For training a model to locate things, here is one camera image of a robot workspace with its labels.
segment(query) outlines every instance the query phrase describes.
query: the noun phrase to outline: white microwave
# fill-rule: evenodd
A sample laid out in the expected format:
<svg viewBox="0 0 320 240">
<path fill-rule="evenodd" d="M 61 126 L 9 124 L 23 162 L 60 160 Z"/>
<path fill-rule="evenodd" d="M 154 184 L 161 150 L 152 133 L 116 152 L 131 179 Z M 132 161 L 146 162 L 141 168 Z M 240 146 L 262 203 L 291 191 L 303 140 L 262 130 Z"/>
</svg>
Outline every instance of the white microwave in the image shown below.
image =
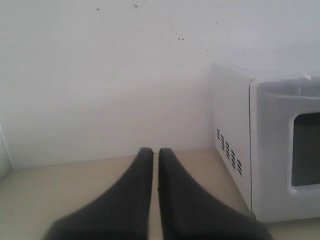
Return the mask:
<svg viewBox="0 0 320 240">
<path fill-rule="evenodd" d="M 215 146 L 261 222 L 320 217 L 320 78 L 212 66 Z"/>
</svg>

